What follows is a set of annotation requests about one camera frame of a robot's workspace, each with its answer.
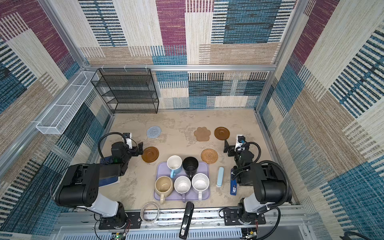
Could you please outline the beige ceramic mug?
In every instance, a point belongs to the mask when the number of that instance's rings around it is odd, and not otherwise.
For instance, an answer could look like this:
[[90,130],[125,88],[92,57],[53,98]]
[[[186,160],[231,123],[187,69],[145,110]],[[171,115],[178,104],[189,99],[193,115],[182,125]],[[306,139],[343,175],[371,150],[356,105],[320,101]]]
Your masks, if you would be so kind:
[[155,192],[160,197],[160,204],[163,205],[167,197],[169,197],[174,190],[174,182],[168,176],[161,176],[155,182]]

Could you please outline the brown paw shaped coaster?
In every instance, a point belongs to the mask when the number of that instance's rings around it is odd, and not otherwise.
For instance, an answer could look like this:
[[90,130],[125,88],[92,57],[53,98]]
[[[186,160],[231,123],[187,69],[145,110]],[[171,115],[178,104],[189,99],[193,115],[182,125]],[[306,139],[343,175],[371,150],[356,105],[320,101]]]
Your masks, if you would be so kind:
[[210,140],[211,131],[206,127],[198,127],[194,131],[194,136],[196,137],[198,142],[207,142]]

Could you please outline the black mug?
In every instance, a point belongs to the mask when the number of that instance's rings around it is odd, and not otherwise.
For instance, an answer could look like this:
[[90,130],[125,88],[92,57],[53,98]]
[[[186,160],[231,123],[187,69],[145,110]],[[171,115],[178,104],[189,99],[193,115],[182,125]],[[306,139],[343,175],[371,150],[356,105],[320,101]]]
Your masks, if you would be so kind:
[[183,160],[183,169],[190,180],[197,173],[199,167],[199,161],[194,157],[187,157]]

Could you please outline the light blue mug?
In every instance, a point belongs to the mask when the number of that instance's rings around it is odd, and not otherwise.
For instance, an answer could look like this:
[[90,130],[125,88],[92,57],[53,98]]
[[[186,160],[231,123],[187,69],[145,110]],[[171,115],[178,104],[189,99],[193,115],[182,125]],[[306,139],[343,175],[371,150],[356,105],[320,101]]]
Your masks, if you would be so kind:
[[171,170],[170,178],[173,179],[182,170],[183,160],[180,156],[171,156],[167,160],[167,166]]

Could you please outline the brown wooden coaster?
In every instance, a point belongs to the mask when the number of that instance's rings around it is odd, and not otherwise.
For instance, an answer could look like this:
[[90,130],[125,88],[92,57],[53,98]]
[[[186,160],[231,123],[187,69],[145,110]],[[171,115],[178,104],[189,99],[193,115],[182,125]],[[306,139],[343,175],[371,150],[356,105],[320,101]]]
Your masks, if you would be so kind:
[[159,157],[159,150],[156,147],[145,148],[142,154],[142,159],[146,163],[152,163]]
[[230,137],[230,131],[225,127],[217,127],[214,131],[214,135],[218,140],[224,141]]

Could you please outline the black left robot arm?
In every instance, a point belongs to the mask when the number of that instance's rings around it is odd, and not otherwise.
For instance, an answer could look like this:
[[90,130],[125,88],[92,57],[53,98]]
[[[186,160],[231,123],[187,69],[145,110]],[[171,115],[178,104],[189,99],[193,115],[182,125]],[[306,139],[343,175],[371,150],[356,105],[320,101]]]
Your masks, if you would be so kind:
[[76,164],[66,169],[66,173],[51,198],[57,206],[84,209],[100,216],[100,230],[126,229],[131,224],[121,202],[112,201],[99,193],[100,180],[123,176],[132,157],[144,152],[142,142],[135,146],[128,144],[128,140],[135,143],[131,133],[122,134],[111,132],[102,136],[97,144],[101,160],[105,160],[101,142],[110,135],[119,135],[123,140],[111,146],[111,160],[106,164]]

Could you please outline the blue woven round coaster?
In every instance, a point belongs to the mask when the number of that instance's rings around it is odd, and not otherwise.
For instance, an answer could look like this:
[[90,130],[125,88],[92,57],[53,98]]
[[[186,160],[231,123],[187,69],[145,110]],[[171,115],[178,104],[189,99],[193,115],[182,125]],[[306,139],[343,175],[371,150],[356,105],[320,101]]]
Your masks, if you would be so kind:
[[150,139],[155,139],[159,137],[162,133],[162,129],[159,126],[152,126],[147,130],[147,137]]

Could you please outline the white mug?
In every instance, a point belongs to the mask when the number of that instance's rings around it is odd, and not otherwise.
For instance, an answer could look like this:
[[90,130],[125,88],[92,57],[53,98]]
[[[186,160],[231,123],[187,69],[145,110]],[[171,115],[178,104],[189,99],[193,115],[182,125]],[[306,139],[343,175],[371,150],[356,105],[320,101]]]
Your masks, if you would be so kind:
[[194,192],[198,195],[198,200],[203,200],[203,194],[209,189],[209,177],[203,173],[197,173],[192,178],[192,187]]

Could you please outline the woven rattan round coaster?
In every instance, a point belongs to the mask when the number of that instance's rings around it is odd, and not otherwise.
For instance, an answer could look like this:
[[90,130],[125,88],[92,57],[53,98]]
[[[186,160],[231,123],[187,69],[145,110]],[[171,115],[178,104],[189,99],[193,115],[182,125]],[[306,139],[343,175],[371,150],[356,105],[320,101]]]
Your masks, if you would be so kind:
[[218,159],[218,153],[213,149],[205,149],[201,153],[201,159],[207,164],[214,164]]

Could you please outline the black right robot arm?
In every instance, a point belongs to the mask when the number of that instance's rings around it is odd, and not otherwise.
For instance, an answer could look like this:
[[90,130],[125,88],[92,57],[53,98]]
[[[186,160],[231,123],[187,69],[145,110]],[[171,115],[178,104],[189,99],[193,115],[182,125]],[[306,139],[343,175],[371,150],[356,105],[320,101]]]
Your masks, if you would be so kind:
[[241,140],[236,145],[229,145],[225,140],[224,153],[234,157],[236,163],[231,170],[231,190],[237,186],[251,186],[254,191],[238,203],[239,224],[255,224],[267,211],[291,200],[287,173],[273,161],[260,161],[262,151],[257,143]]

